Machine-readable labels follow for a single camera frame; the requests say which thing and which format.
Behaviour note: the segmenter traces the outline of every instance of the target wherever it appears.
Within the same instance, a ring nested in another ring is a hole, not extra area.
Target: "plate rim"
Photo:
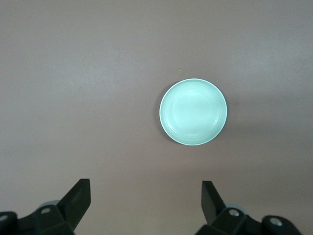
[[[213,86],[213,87],[221,94],[221,96],[222,96],[222,98],[223,98],[223,103],[225,104],[225,120],[224,120],[224,122],[223,122],[223,125],[222,125],[220,131],[219,131],[215,136],[213,136],[212,138],[210,138],[209,140],[206,140],[205,142],[201,142],[201,143],[196,143],[196,144],[183,143],[183,142],[181,142],[181,141],[178,141],[178,140],[174,139],[174,138],[166,131],[166,129],[164,128],[164,124],[163,124],[162,118],[161,118],[161,107],[162,107],[162,105],[163,105],[164,99],[165,99],[165,97],[167,96],[167,94],[168,94],[174,87],[176,87],[177,85],[179,85],[180,83],[188,82],[188,81],[192,81],[192,80],[204,81],[205,83],[208,83],[208,84],[210,84],[211,86]],[[163,128],[163,130],[165,131],[165,133],[166,133],[171,139],[173,139],[174,141],[176,141],[176,142],[178,142],[178,143],[180,143],[180,144],[189,145],[189,146],[201,145],[201,144],[205,144],[205,143],[208,143],[208,142],[210,142],[211,140],[213,140],[213,139],[222,131],[222,129],[224,128],[225,123],[226,123],[226,120],[227,120],[227,114],[228,114],[228,112],[227,112],[227,102],[226,102],[226,99],[225,99],[223,93],[221,92],[221,90],[220,90],[217,86],[215,86],[213,83],[211,83],[211,82],[209,82],[209,81],[207,81],[207,80],[201,79],[201,78],[188,78],[188,79],[184,79],[184,80],[181,80],[181,81],[175,83],[175,84],[174,84],[173,86],[171,86],[171,87],[167,90],[167,92],[164,94],[164,96],[163,96],[163,98],[162,98],[162,101],[161,101],[161,103],[160,103],[160,108],[159,108],[159,118],[160,118],[160,122],[161,122],[162,128]]]

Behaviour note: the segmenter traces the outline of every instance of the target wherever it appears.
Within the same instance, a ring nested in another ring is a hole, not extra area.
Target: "plate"
[[[164,95],[160,121],[173,140],[185,145],[200,145],[214,139],[227,118],[222,92],[212,83],[198,78],[182,80]]]

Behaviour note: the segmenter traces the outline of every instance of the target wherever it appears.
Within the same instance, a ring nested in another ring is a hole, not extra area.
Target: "screw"
[[[41,214],[47,214],[49,213],[51,210],[50,208],[44,208],[42,211],[41,211]]]
[[[270,220],[270,222],[271,222],[273,225],[276,225],[276,226],[282,226],[282,225],[283,225],[283,223],[282,223],[279,219],[277,219],[277,218],[272,217],[272,218],[269,219],[269,220]]]
[[[229,213],[230,213],[232,216],[236,216],[236,217],[240,215],[239,212],[236,211],[235,209],[230,209],[230,210],[229,210]]]
[[[8,216],[5,214],[3,216],[0,216],[0,221],[4,221],[8,218]]]

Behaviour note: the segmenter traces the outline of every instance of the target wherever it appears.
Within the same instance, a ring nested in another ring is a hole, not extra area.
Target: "gray table surface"
[[[223,92],[222,132],[166,136],[178,81]],[[0,0],[0,211],[32,213],[90,178],[77,235],[193,235],[201,181],[312,234],[311,0]]]

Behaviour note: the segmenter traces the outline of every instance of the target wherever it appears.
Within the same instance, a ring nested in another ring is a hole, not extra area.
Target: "green plate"
[[[227,105],[212,83],[190,78],[173,85],[160,105],[160,120],[173,140],[200,145],[214,139],[224,127]]]

